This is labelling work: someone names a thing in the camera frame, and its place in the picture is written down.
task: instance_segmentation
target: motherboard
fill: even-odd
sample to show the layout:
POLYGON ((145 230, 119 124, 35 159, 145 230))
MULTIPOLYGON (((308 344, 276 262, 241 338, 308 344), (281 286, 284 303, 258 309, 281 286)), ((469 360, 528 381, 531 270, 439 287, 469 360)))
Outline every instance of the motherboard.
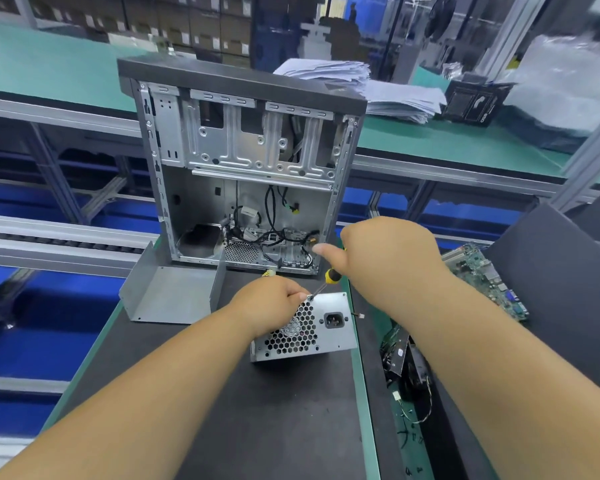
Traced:
POLYGON ((442 261, 458 278, 501 307, 513 319, 524 322, 528 319, 527 308, 520 298, 502 281, 493 263, 476 244, 465 244, 442 256, 442 261))

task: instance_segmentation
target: green workbench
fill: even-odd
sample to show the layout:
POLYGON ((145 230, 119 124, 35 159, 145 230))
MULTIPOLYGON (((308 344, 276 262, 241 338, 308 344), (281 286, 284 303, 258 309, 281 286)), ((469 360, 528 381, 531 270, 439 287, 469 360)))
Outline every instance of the green workbench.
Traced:
MULTIPOLYGON (((142 50, 0 23, 0 92, 135 112, 120 92, 116 58, 142 50)), ((368 117, 360 148, 412 155, 541 177, 559 177, 569 156, 530 146, 503 128, 476 128, 432 121, 414 125, 368 117)))

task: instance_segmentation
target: ventilation holes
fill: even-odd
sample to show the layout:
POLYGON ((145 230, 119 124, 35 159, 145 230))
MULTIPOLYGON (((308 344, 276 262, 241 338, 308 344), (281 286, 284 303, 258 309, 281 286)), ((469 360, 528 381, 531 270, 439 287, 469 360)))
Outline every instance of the ventilation holes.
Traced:
POLYGON ((307 351, 309 345, 315 345, 318 339, 314 320, 313 307, 305 301, 298 307, 291 322, 286 327, 272 332, 264 344, 269 350, 275 349, 279 354, 307 351))
POLYGON ((258 249, 248 242, 230 242, 224 249, 224 258, 227 261, 253 264, 259 257, 258 249))

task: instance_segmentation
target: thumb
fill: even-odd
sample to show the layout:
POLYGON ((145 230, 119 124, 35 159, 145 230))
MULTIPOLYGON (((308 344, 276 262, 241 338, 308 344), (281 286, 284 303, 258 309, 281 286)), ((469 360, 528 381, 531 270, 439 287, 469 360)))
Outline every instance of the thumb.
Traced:
POLYGON ((293 295, 289 295, 289 297, 287 297, 287 299, 289 300, 289 304, 294 308, 294 312, 298 309, 298 306, 300 306, 306 298, 307 294, 304 292, 294 293, 293 295))
POLYGON ((347 273, 347 252, 332 244, 316 244, 312 251, 327 259, 340 274, 347 273))

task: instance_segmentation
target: black work surface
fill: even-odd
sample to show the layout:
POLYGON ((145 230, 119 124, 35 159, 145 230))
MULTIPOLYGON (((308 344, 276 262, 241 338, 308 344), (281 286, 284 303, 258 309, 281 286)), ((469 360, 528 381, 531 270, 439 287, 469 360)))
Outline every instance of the black work surface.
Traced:
MULTIPOLYGON (((257 277, 259 274, 227 271, 220 306, 257 277)), ((316 286, 314 280, 297 281, 309 290, 316 286)), ((123 310, 60 416, 183 328, 131 322, 123 310)), ((218 354, 222 354, 221 340, 218 354)), ((254 365, 245 351, 176 478, 365 477, 351 353, 254 365)))

